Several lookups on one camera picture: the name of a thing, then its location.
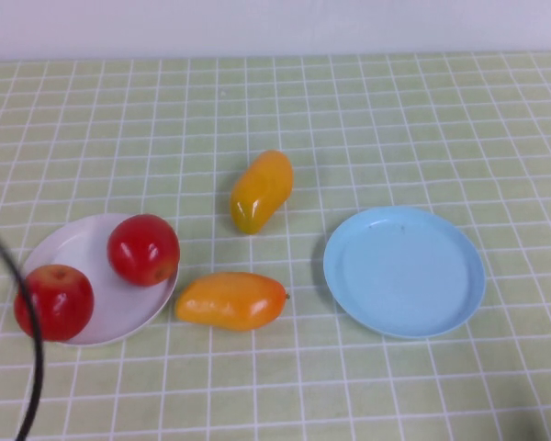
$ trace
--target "wire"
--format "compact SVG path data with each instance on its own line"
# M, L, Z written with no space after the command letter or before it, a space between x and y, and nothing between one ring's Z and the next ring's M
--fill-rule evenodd
M22 294L23 300L25 301L28 308L28 316L30 318L31 329L33 331L33 345L35 347L35 374L33 379L33 389L30 393L30 400L28 401L27 413L25 418L18 429L18 435L15 438L16 441L25 441L27 439L30 428L35 421L37 416L37 410L39 409L40 393L43 388L43 376L44 376L44 354L43 354L43 341L40 334L39 326L39 317L33 306L32 298L30 296L30 291L28 286L25 283L25 279L20 274L20 271L17 268L17 264L10 256L9 252L6 250L6 247L0 241L0 256L6 263L10 274L17 282L18 287L20 288L20 293Z

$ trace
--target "plate rim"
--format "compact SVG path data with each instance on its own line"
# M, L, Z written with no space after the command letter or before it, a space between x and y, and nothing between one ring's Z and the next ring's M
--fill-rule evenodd
M441 331L438 331L438 332L431 332L431 333L425 333L425 334L416 334L416 335L398 334L398 333L388 332L388 331L386 331L382 328L376 327L375 325L373 325L371 322L369 322L365 318L360 317L359 314L356 314L354 312L349 312L345 308L345 306L343 306L343 296L340 296L338 292L335 293L335 291L332 289L332 283L331 283L332 275L330 274L330 271L328 269L330 267L330 262L333 259L332 245L335 244L335 241L339 241L338 238L341 236L341 234L344 233L344 230L346 230L348 228L348 225L350 225L353 222L356 222L355 218L359 218L359 217L363 217L364 219L366 219L366 218L377 218L377 221L382 221L382 220L387 219L389 217L389 215L385 217L384 213L389 213L389 215L391 215L392 213L401 213L402 215L406 215L406 216L414 215L414 216L421 217L422 219L424 219L425 224L428 224L429 221L438 222L439 225L442 228L446 228L448 230L451 230L464 243L467 243L469 250L473 252L472 254L468 254L468 253L462 251L460 245L457 246L457 249L461 252L461 254L464 256L464 258L467 262L470 260L470 257L472 259L476 260L476 263L479 264L478 268L480 270L479 274L481 276L481 280L478 283L478 286L479 286L478 294L476 296L474 296L474 297L477 297L476 298L476 304L473 306L473 308L470 308L469 313L467 313L464 316L463 320L458 321L457 324L448 326L445 329L443 329ZM427 338L435 337L435 336L438 336L438 335L447 334L447 333L452 332L453 330L459 328L460 326L464 325L466 322L468 322L475 315L475 313L478 311L478 308L481 306L483 300L485 299L486 289L487 289L487 282L488 282L487 277L486 277L486 268L484 267L484 263L481 259L481 255L479 253L478 248L471 242L471 240L461 230L459 230L459 228L457 228L449 220L447 220L447 219L445 219L441 216L438 216L438 215L436 215L436 214L434 214L430 211L415 208L415 207L409 207L409 206L387 206L387 207L374 207L374 208L371 208L371 209L364 209L364 210L356 212L355 214L353 214L349 218L345 219L343 222L341 222L341 224L339 224L334 229L334 231L329 236L329 239L326 242L326 245L325 245L325 248L324 248L324 254L323 254L323 258L322 258L322 269L323 269L323 272L324 272L325 282L327 284L327 287L328 287L329 291L332 294L332 297L334 298L336 303L343 309L343 311L349 317L351 317L356 322L360 323L365 328L367 328L371 331L374 331L378 334L385 335L387 337L403 339L403 340L427 339Z
M89 215L89 216L84 216L80 219L76 219L76 220L72 220L71 222L64 223L59 228L56 228L55 230L50 232L37 245L35 245L33 247L32 251L28 254L27 258L22 263L21 269L22 269L23 276L26 277L28 272L31 270L29 268L29 262L32 260L33 255L41 253L41 251L42 251L41 248L44 248L45 246L47 246L45 243L54 234L57 234L57 233L61 234L61 232L64 231L65 229L72 229L73 227L77 227L78 225L85 224L89 221L98 221L99 219L104 219L104 218L113 218L113 217L118 218L118 223L121 223L122 221L124 221L124 220L126 220L126 219L128 219L132 216L136 216L137 214L139 214L139 213L132 213L132 214L130 214L130 213L116 213L116 212L115 213L100 213L100 214L92 214L92 215ZM137 327L135 327L135 329L133 329L133 330L127 332L127 333L124 333L123 335L120 335L118 337L114 337L114 338L111 338L111 339L108 339L108 340L105 340L105 341L102 341L102 342L96 342L96 343L84 343L84 344L70 343L71 340L68 340L68 341L65 341L65 342L49 342L49 343L54 343L56 345L62 345L62 346L66 346L66 347L87 348L87 347L98 347L98 346L104 346L104 345L112 345L114 343L118 343L118 342L121 342L121 341L124 341L124 340L128 339L129 337L133 336L134 334L136 334L140 330L142 330L142 328L147 326L149 323L151 323L163 311L163 309L167 306L167 304L171 300L172 296L174 295L175 287L177 286L178 277L179 277L179 264L178 264L178 268L175 270L175 272L166 281L167 282L167 290L165 290L163 292L163 295L160 296L161 301L160 301L159 308L157 308L154 311L154 313L152 313L151 317L149 317L143 323L139 324Z

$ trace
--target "white wall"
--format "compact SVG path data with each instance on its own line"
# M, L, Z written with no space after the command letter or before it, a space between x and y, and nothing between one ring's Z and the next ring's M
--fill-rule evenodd
M551 50L551 0L0 0L0 60Z

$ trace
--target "blue plate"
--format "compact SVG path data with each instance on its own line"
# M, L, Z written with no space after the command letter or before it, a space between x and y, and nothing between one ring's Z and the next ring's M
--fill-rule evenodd
M399 338L455 329L486 290L468 238L443 218L407 207L369 209L341 224L324 252L324 276L350 316Z

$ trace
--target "plastic fruit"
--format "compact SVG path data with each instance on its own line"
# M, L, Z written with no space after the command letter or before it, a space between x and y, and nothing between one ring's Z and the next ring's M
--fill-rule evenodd
M150 287L177 270L180 246L169 223L152 214L139 214L122 221L110 233L107 255L120 277Z
M40 266L25 280L46 341L67 341L78 335L92 318L94 292L88 278L78 269L66 265ZM32 335L28 308L20 291L14 312L20 328Z
M175 317L183 322L251 331L275 320L288 295L272 278L253 273L225 272L194 281L175 303Z
M261 153L231 192L231 216L239 230L258 233L286 202L294 186L294 169L277 150Z

